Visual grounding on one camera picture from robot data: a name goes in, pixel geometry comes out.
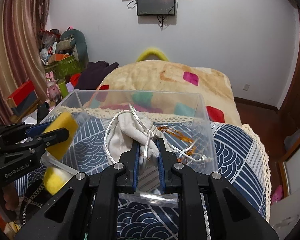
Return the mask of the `person's left hand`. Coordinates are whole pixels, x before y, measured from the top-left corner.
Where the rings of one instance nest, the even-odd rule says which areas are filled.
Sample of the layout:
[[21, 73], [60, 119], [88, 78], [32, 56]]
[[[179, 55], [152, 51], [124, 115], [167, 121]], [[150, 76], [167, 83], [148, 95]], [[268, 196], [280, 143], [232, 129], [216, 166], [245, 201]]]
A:
[[14, 183], [8, 184], [7, 186], [3, 187], [2, 190], [4, 193], [3, 197], [6, 202], [6, 209], [11, 211], [16, 210], [19, 205], [19, 197]]

